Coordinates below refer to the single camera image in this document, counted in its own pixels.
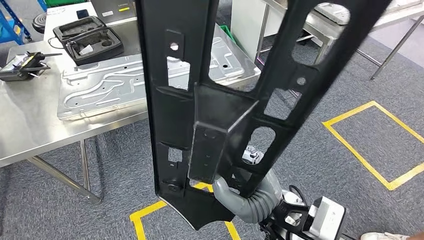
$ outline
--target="stainless steel table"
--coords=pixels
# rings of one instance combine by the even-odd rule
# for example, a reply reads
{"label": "stainless steel table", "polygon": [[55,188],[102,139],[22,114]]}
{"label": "stainless steel table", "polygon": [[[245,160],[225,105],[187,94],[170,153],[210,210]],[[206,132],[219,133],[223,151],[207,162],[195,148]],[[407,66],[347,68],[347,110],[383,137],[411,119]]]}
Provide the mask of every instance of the stainless steel table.
{"label": "stainless steel table", "polygon": [[[263,22],[261,26],[259,43],[256,51],[256,58],[259,58],[259,54],[261,52],[267,51],[269,49],[262,50],[262,42],[264,39],[265,27],[268,21],[268,15],[270,12],[270,7],[276,10],[282,17],[285,15],[287,11],[287,0],[263,0],[266,3],[265,13],[263,17]],[[398,52],[401,46],[406,42],[409,36],[414,32],[414,30],[418,27],[418,25],[424,20],[424,3],[407,7],[401,10],[396,10],[393,12],[389,12],[381,16],[381,18],[377,21],[371,31],[375,31],[378,29],[382,29],[388,27],[390,25],[394,25],[396,23],[400,23],[409,18],[419,17],[416,23],[409,29],[409,31],[405,34],[403,39],[399,42],[399,44],[393,49],[390,55],[384,60],[383,63],[378,62],[365,52],[358,49],[358,53],[370,60],[373,64],[378,66],[377,71],[372,75],[371,80],[376,78],[378,74],[386,67],[387,63],[392,59],[392,57]],[[321,13],[316,10],[312,10],[308,17],[306,18],[305,25],[303,29],[311,34],[312,37],[316,37],[318,40],[322,42],[322,46],[319,50],[318,55],[314,61],[314,64],[317,64],[322,57],[327,53],[329,47],[337,40],[340,34],[344,30],[344,26],[338,25],[334,21],[328,19]]]}
{"label": "stainless steel table", "polygon": [[[124,41],[125,49],[130,50],[126,51],[127,54],[137,54],[137,49],[140,49],[137,24],[124,24],[118,28],[127,30],[118,34]],[[214,36],[221,37],[226,42],[244,68],[240,78],[228,81],[225,85],[241,87],[256,81],[260,70],[217,25]],[[27,159],[91,201],[99,202],[100,198],[90,192],[84,139],[146,119],[147,105],[144,103],[75,121],[61,121],[57,118],[61,73],[66,68],[74,67],[75,63],[64,50],[54,49],[46,41],[12,47],[8,61],[26,51],[64,54],[46,58],[45,62],[51,69],[46,70],[39,78],[30,81],[0,81],[0,167]],[[81,146],[85,186],[79,185],[38,156],[78,141]]]}

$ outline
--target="round hole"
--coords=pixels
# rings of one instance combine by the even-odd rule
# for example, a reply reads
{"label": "round hole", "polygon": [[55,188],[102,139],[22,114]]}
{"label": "round hole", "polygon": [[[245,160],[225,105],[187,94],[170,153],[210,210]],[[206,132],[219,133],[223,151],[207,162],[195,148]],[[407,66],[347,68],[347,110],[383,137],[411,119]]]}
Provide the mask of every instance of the round hole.
{"label": "round hole", "polygon": [[297,84],[303,86],[306,83],[306,79],[304,77],[299,77],[296,82]]}
{"label": "round hole", "polygon": [[171,44],[169,45],[169,47],[173,50],[173,51],[178,51],[178,43],[176,42],[171,42]]}
{"label": "round hole", "polygon": [[103,47],[110,46],[110,45],[112,45],[112,41],[109,41],[109,40],[104,41],[104,42],[102,42],[102,43],[101,43],[101,45],[102,45]]}

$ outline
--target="mounting hole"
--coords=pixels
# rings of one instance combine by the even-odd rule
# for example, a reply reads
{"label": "mounting hole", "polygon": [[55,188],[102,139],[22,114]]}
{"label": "mounting hole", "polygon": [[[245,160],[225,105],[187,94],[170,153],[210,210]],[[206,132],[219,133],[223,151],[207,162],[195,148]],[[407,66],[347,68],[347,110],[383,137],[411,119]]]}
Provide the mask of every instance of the mounting hole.
{"label": "mounting hole", "polygon": [[178,43],[176,43],[176,42],[171,42],[171,44],[169,45],[169,47],[170,47],[170,48],[171,48],[174,52],[178,51],[178,48],[179,48]]}
{"label": "mounting hole", "polygon": [[306,83],[306,79],[305,79],[304,77],[299,77],[299,78],[296,80],[296,83],[297,83],[297,84],[299,84],[300,86],[303,86],[303,85],[305,85],[305,83]]}

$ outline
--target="gray corrugated hose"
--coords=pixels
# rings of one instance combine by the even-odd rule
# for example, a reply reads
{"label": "gray corrugated hose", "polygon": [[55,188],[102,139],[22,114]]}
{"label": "gray corrugated hose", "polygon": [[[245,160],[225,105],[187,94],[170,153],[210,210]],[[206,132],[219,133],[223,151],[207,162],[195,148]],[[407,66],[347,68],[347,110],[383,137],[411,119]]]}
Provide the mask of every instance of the gray corrugated hose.
{"label": "gray corrugated hose", "polygon": [[247,199],[231,191],[221,176],[217,176],[212,187],[215,198],[249,224],[266,219],[283,198],[282,188],[272,169],[263,178],[254,194]]}

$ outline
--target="white sneaker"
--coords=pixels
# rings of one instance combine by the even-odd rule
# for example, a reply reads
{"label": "white sneaker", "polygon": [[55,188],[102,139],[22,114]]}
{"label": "white sneaker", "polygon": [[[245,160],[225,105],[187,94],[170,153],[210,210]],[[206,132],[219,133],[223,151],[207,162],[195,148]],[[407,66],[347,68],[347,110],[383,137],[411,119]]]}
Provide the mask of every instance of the white sneaker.
{"label": "white sneaker", "polygon": [[401,234],[391,234],[389,232],[369,232],[360,236],[360,240],[407,240],[409,236]]}

